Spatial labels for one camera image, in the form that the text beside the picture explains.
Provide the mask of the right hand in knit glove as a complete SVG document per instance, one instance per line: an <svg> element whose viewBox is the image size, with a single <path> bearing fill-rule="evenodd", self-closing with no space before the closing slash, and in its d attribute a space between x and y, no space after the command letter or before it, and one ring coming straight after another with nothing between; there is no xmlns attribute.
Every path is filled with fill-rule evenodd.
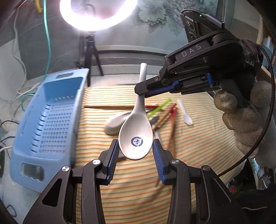
<svg viewBox="0 0 276 224"><path fill-rule="evenodd" d="M241 153L246 154L261 135L267 120L271 102L271 84L257 82L250 93L250 105L238 108L236 97L224 90L214 96L214 105L223 111L222 120L233 130L235 144ZM250 155L260 167L275 168L275 108L272 118L259 146Z"/></svg>

